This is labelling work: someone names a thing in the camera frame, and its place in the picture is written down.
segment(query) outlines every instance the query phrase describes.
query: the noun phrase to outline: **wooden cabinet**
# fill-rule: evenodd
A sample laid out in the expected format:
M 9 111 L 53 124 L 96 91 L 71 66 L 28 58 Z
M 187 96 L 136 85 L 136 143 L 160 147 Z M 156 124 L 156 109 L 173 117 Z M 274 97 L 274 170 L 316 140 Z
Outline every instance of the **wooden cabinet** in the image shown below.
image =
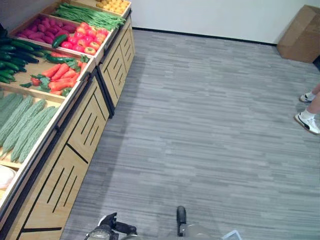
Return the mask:
M 94 77 L 24 200 L 7 240 L 59 239 L 108 117 Z
M 117 105 L 135 56 L 131 17 L 119 31 L 107 57 L 98 67 L 114 106 Z

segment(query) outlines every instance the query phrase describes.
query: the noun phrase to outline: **green bean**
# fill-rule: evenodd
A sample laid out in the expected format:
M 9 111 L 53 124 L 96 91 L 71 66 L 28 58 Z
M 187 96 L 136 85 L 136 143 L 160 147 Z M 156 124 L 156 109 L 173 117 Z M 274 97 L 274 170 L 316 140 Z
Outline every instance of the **green bean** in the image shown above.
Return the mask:
M 86 22 L 91 26 L 106 28 L 109 31 L 118 28 L 126 22 L 120 16 L 95 11 L 90 8 L 73 6 L 68 3 L 62 3 L 53 15 L 78 23 Z

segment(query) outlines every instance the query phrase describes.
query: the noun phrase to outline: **black baseboard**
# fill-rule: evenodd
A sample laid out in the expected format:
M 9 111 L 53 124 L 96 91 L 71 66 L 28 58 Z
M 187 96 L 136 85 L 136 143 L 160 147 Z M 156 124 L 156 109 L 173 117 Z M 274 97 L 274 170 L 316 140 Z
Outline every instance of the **black baseboard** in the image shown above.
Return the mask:
M 268 45 L 268 46 L 273 46 L 273 47 L 277 46 L 277 44 L 274 44 L 274 43 L 268 43 L 268 42 L 263 42 L 263 41 L 250 41 L 250 40 L 231 38 L 231 37 L 223 37 L 223 36 L 211 36 L 211 35 L 202 35 L 202 34 L 195 34 L 195 33 L 180 32 L 180 31 L 157 30 L 157 29 L 150 29 L 150 28 L 143 28 L 143 27 L 132 27 L 132 29 L 149 31 L 149 32 L 157 32 L 157 33 L 165 33 L 165 34 L 179 34 L 179 35 L 202 37 L 202 38 L 209 38 L 209 39 L 223 39 L 223 40 L 237 41 L 237 42 L 243 42 L 243 43 Z

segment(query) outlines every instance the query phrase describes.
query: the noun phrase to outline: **cabinet door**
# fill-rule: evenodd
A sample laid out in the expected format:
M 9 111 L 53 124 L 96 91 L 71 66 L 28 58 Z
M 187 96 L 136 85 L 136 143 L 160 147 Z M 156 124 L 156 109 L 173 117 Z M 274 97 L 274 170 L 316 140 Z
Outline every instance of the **cabinet door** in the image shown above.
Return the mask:
M 96 151 L 109 117 L 97 80 L 94 80 L 91 88 L 94 91 L 67 142 L 88 163 Z

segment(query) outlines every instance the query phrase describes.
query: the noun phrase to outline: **sock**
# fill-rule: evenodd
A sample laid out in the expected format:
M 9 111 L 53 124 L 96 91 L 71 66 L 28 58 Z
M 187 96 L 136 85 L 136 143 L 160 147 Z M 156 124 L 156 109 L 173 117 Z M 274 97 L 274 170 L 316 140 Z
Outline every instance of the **sock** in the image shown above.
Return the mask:
M 316 95 L 314 95 L 314 94 L 312 93 L 312 91 L 307 92 L 305 95 L 307 96 L 308 100 L 310 100 L 310 101 L 312 101 L 312 100 L 315 99 L 315 97 L 316 97 Z
M 303 119 L 313 119 L 315 117 L 315 114 L 311 113 L 311 112 L 308 112 L 307 109 L 305 109 L 304 111 L 301 112 L 300 116 L 303 118 Z

